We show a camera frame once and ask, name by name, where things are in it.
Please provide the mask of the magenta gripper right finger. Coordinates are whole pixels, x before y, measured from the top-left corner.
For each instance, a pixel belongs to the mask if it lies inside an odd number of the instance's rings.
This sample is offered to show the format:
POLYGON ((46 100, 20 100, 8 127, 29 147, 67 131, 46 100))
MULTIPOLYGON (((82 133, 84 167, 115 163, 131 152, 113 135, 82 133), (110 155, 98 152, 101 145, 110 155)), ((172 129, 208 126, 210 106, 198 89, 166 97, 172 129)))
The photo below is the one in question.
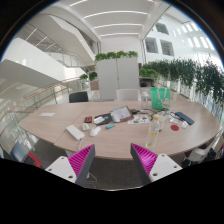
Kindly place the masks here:
POLYGON ((168 155, 157 155, 134 143, 131 144, 130 153, 143 185, 147 185, 182 169, 168 155))

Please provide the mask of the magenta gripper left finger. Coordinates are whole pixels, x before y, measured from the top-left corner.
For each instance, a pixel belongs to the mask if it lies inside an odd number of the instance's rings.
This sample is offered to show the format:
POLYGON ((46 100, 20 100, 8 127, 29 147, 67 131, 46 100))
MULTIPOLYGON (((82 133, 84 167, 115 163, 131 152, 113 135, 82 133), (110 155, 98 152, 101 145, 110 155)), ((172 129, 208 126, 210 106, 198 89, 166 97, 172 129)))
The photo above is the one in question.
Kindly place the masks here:
POLYGON ((46 171, 84 187, 94 157, 95 145, 92 144, 68 157, 60 156, 46 171))

